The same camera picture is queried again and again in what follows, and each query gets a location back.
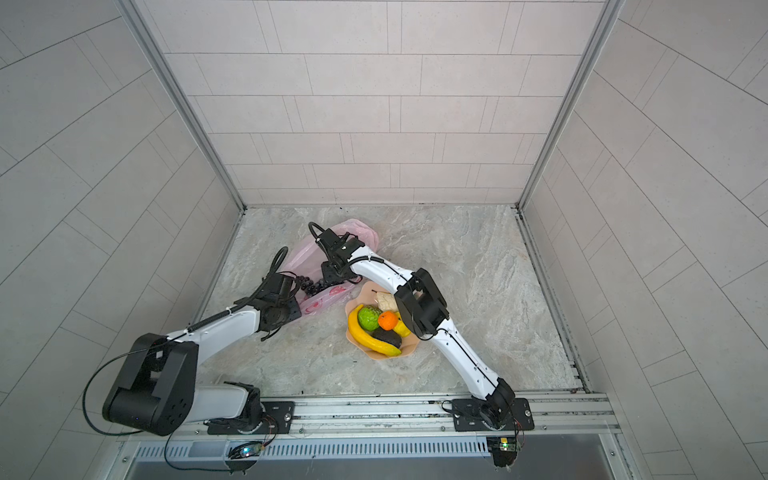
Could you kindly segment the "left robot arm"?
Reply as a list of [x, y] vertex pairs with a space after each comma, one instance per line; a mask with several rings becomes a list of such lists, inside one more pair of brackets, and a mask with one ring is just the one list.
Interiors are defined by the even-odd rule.
[[131, 347], [102, 407], [105, 420], [166, 436], [202, 423], [210, 435], [275, 435], [290, 429], [291, 402], [264, 403], [250, 384], [199, 386], [197, 369], [233, 343], [271, 337], [300, 317], [294, 277], [270, 273], [248, 297], [168, 335], [145, 334]]

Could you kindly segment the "yellow fake lemon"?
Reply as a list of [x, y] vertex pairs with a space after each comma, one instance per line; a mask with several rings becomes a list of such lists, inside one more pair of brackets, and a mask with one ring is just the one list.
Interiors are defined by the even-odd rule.
[[401, 319], [398, 319], [394, 323], [392, 331], [401, 338], [405, 338], [411, 334], [411, 331], [406, 327], [405, 323]]

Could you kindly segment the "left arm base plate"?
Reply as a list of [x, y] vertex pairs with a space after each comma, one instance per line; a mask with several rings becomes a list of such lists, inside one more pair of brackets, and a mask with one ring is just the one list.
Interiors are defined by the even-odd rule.
[[261, 402], [256, 410], [246, 408], [250, 417], [212, 419], [204, 424], [209, 435], [281, 435], [290, 432], [295, 403], [292, 401]]

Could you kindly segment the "dark fake grapes bunch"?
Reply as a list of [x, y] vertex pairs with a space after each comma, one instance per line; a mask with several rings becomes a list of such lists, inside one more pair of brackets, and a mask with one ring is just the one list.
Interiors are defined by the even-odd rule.
[[308, 297], [316, 296], [329, 287], [329, 284], [323, 279], [313, 281], [309, 277], [299, 276], [296, 278], [296, 280], [299, 284], [300, 290], [304, 292]]

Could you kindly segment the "dark brown fake fruit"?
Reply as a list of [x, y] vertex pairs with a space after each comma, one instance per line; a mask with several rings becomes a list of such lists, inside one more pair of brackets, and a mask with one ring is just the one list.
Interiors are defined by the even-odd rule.
[[372, 337], [398, 349], [400, 349], [402, 345], [402, 337], [398, 335], [394, 330], [384, 330], [382, 328], [377, 328], [372, 333]]

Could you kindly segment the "green fake fruit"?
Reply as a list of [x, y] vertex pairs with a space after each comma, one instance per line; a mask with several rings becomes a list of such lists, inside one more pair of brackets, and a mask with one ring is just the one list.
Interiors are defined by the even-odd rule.
[[362, 329], [374, 332], [379, 328], [378, 319], [382, 311], [374, 306], [362, 305], [357, 313], [357, 320]]

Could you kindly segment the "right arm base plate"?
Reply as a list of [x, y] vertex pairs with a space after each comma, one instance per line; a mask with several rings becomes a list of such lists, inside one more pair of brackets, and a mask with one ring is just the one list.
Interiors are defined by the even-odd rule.
[[505, 407], [493, 406], [476, 398], [453, 399], [441, 404], [454, 422], [457, 432], [532, 431], [532, 410], [526, 398], [516, 397]]

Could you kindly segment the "cream fake garlic bulb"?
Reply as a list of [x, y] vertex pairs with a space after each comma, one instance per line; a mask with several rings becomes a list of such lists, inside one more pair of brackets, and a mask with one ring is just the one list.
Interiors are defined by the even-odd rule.
[[393, 294], [385, 291], [377, 291], [374, 296], [377, 308], [382, 312], [398, 312], [398, 305]]

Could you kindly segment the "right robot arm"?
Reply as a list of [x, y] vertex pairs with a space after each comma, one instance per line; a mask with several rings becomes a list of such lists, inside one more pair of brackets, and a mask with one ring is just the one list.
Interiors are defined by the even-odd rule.
[[520, 430], [514, 415], [515, 392], [463, 338], [447, 309], [447, 302], [431, 274], [399, 267], [378, 256], [356, 235], [336, 234], [315, 222], [308, 224], [316, 245], [327, 257], [324, 279], [363, 277], [394, 295], [405, 326], [423, 342], [433, 342], [479, 402], [478, 416], [492, 430]]

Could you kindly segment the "pink scalloped bowl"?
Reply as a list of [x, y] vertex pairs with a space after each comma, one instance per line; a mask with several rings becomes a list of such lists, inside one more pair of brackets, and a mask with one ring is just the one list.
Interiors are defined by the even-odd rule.
[[[380, 287], [378, 284], [372, 281], [366, 281], [361, 288], [361, 291], [359, 295], [354, 298], [353, 300], [350, 300], [345, 305], [345, 314], [346, 316], [349, 316], [349, 314], [360, 304], [375, 304], [375, 295], [379, 292], [383, 291], [383, 288]], [[360, 344], [352, 335], [350, 330], [347, 330], [346, 332], [346, 338], [347, 340], [354, 345], [358, 350], [365, 353], [369, 358], [376, 361], [381, 360], [387, 360], [388, 356], [376, 352], [374, 350], [371, 350], [370, 348], [366, 347], [365, 345]], [[402, 354], [400, 355], [400, 358], [407, 357], [415, 352], [417, 349], [417, 346], [419, 344], [419, 339], [411, 333], [409, 336], [405, 337], [403, 339], [403, 343], [401, 345], [400, 350], [402, 351]]]

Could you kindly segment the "yellow fake banana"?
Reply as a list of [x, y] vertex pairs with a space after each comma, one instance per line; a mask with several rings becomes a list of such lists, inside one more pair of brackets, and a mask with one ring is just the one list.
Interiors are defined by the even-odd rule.
[[401, 350], [389, 343], [373, 338], [359, 324], [358, 313], [364, 307], [359, 304], [348, 314], [348, 332], [352, 338], [362, 347], [368, 348], [386, 357], [396, 357], [402, 354]]

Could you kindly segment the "pink plastic bag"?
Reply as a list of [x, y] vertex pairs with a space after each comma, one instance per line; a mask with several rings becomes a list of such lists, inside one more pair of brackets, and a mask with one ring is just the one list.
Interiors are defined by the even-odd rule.
[[[330, 235], [323, 233], [325, 228], [316, 222], [310, 222], [308, 227], [310, 235], [292, 250], [280, 267], [281, 273], [298, 282], [296, 300], [303, 316], [313, 315], [336, 303], [353, 285], [350, 280], [339, 276], [318, 242], [319, 239], [332, 242]], [[330, 230], [341, 240], [352, 242], [357, 238], [373, 251], [378, 249], [378, 233], [360, 220], [349, 219], [332, 226]]]

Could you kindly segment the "orange fake tangerine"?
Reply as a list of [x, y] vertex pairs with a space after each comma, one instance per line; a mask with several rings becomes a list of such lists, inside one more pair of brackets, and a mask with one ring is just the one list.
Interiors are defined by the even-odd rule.
[[398, 325], [399, 318], [394, 311], [383, 311], [377, 319], [378, 325], [381, 329], [386, 331], [392, 331]]

